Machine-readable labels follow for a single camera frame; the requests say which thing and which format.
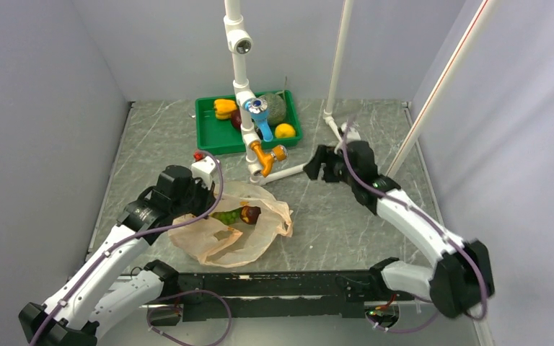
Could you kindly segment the green fake grape bunch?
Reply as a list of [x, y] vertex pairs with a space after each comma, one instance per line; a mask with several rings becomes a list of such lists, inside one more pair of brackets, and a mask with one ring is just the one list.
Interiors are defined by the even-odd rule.
[[241, 221], [241, 212], [243, 207], [235, 208], [227, 211], [213, 212], [210, 217], [222, 222], [224, 225], [230, 226], [238, 221]]

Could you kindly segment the translucent orange plastic bag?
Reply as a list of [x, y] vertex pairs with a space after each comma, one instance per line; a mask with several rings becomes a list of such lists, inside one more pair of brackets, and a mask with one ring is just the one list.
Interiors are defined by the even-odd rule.
[[291, 209], [266, 189], [243, 182], [226, 182], [216, 211], [244, 205], [260, 207], [255, 225], [238, 221], [230, 226], [208, 217], [167, 232], [172, 244], [201, 265], [241, 267], [258, 260], [277, 236], [293, 233]]

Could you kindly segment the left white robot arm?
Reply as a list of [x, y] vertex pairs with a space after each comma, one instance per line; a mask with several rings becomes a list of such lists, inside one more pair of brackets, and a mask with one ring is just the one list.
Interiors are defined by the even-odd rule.
[[221, 197], [215, 179], [218, 162], [205, 158], [182, 167], [170, 165], [157, 183], [127, 204], [107, 238], [82, 268], [43, 303], [28, 303], [19, 321], [30, 345], [96, 345], [97, 341], [138, 306], [167, 303], [181, 292], [179, 273], [160, 260], [149, 262], [130, 283], [112, 284], [173, 221], [191, 215], [189, 225], [205, 218]]

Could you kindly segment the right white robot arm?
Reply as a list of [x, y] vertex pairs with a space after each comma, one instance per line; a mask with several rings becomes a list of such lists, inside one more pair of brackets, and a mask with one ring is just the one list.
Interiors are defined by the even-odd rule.
[[450, 319], [471, 316], [476, 306], [476, 318], [485, 317], [495, 293], [487, 246], [464, 240], [418, 207], [396, 181], [378, 172], [366, 141], [352, 141], [344, 149], [319, 145], [303, 170], [310, 180], [347, 184], [359, 204], [393, 225], [427, 259], [428, 267], [395, 257], [375, 264], [368, 282], [375, 298], [403, 292], [431, 302]]

